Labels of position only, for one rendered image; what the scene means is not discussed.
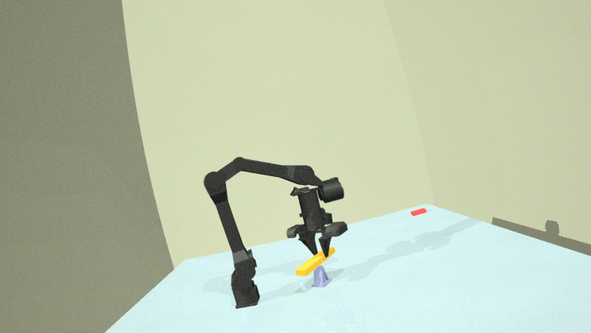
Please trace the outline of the red rectangular bar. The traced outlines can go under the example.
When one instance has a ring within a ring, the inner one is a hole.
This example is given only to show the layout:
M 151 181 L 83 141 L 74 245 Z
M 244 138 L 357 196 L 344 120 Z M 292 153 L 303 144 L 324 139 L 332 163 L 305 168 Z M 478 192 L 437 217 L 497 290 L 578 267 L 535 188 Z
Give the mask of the red rectangular bar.
M 419 210 L 411 211 L 411 215 L 413 215 L 413 216 L 416 216 L 418 214 L 423 214 L 423 213 L 427 213 L 427 210 L 425 208 L 421 208 Z

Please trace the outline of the yellow bar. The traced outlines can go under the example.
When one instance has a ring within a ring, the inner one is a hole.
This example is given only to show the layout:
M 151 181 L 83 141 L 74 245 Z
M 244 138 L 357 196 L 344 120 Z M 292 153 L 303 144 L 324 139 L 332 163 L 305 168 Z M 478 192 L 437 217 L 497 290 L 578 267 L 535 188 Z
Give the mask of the yellow bar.
M 295 270 L 297 276 L 307 276 L 320 264 L 323 264 L 333 253 L 335 253 L 335 247 L 329 247 L 329 256 L 325 257 L 321 250 L 315 256 L 310 258 L 305 264 Z

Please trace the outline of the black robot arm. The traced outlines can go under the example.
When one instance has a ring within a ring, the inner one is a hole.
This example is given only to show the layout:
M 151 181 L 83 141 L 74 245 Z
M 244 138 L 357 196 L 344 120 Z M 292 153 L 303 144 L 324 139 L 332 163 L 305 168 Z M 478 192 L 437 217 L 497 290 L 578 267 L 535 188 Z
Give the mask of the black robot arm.
M 293 188 L 290 195 L 298 195 L 301 210 L 319 207 L 319 199 L 331 203 L 344 197 L 338 177 L 322 181 L 315 175 L 312 167 L 307 165 L 279 165 L 237 157 L 219 171 L 210 172 L 205 176 L 205 189 L 216 205 L 234 260 L 235 270 L 231 274 L 231 289 L 237 303 L 235 309 L 256 306 L 260 297 L 258 287 L 252 280 L 256 274 L 256 260 L 253 258 L 252 250 L 246 250 L 242 243 L 228 202 L 226 181 L 241 171 L 282 178 L 303 186 L 317 186 L 314 189 L 309 189 L 308 186 Z

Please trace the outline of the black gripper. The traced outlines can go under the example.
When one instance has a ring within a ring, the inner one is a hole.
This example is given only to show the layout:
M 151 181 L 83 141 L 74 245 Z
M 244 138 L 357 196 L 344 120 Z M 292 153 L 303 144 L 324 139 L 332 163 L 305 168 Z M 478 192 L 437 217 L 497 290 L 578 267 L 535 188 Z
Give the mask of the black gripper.
M 348 230 L 348 226 L 345 222 L 333 222 L 328 226 L 324 226 L 326 222 L 323 219 L 322 211 L 324 211 L 324 208 L 321 208 L 321 206 L 301 210 L 301 214 L 299 215 L 303 217 L 304 224 L 294 225 L 288 228 L 286 234 L 287 238 L 295 238 L 297 236 L 296 234 L 298 234 L 300 237 L 298 240 L 301 240 L 310 249 L 313 256 L 315 256 L 318 253 L 315 236 L 321 233 L 318 241 L 325 257 L 328 257 L 331 238 L 344 234 Z

